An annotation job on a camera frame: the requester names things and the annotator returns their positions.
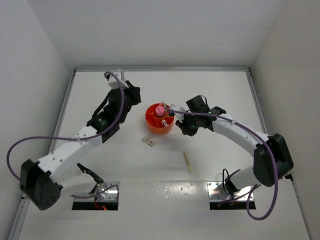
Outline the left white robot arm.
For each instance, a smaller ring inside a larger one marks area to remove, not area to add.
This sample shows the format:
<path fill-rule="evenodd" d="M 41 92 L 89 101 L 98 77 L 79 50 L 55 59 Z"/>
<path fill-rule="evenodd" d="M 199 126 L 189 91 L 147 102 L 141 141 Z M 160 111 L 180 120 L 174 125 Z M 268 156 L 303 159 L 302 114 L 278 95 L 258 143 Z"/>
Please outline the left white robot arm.
<path fill-rule="evenodd" d="M 112 89 L 105 107 L 99 107 L 86 125 L 62 146 L 36 161 L 26 160 L 20 169 L 19 187 L 41 211 L 52 207 L 60 198 L 61 175 L 78 164 L 89 151 L 105 143 L 120 129 L 132 106 L 141 102 L 141 89 L 126 81 L 127 87 Z"/>

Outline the pink capped glue bottle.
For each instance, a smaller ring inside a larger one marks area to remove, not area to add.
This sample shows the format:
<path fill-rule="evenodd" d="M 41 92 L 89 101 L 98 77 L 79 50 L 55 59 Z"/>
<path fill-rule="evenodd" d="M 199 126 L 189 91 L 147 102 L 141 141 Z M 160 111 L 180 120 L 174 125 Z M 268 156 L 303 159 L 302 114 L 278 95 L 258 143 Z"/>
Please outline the pink capped glue bottle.
<path fill-rule="evenodd" d="M 166 110 L 165 108 L 162 106 L 162 105 L 158 105 L 156 108 L 155 108 L 155 115 L 159 118 L 163 117 L 166 113 Z"/>

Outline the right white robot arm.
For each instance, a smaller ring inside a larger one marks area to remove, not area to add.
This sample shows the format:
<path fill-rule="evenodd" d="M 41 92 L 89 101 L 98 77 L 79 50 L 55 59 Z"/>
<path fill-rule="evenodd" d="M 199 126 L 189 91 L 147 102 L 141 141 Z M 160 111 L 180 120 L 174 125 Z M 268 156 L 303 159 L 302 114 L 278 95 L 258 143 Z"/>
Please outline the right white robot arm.
<path fill-rule="evenodd" d="M 253 165 L 231 173 L 222 185 L 227 195 L 233 195 L 244 187 L 275 184 L 288 174 L 294 163 L 285 138 L 276 133 L 267 135 L 235 121 L 223 108 L 210 108 L 206 98 L 197 95 L 186 102 L 188 109 L 170 105 L 170 113 L 176 115 L 175 124 L 184 135 L 194 136 L 199 128 L 220 134 L 246 150 L 253 157 Z"/>

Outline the green glue stick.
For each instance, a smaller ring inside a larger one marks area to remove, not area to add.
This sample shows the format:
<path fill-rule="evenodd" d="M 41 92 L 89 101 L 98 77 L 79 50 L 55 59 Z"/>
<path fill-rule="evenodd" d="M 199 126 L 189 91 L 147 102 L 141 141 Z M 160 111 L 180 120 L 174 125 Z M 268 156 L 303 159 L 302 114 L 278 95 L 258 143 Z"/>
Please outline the green glue stick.
<path fill-rule="evenodd" d="M 168 113 L 170 112 L 170 106 L 167 105 L 164 101 L 161 101 L 160 104 L 163 106 L 164 110 L 165 110 L 166 113 L 168 114 Z"/>

